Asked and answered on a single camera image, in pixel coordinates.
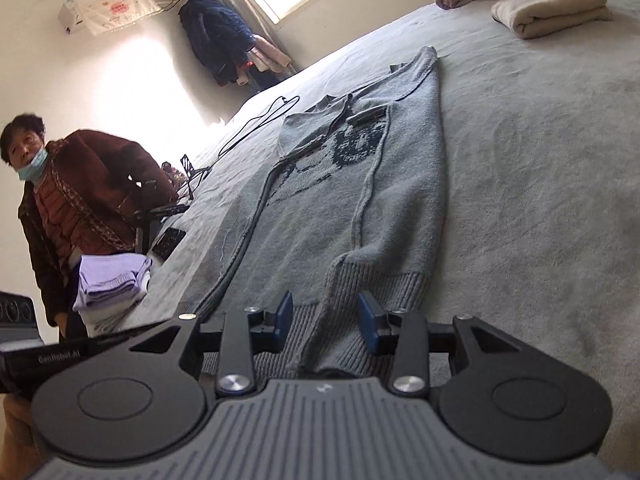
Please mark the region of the person's left hand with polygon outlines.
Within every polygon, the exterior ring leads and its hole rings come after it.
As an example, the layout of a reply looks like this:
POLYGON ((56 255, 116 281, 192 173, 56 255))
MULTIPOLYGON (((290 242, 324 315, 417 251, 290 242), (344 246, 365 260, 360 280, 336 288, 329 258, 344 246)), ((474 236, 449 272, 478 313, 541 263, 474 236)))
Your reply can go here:
POLYGON ((1 442, 1 478, 22 480, 33 474, 47 460, 34 437, 34 422, 30 403, 7 394, 2 403, 4 435, 1 442))

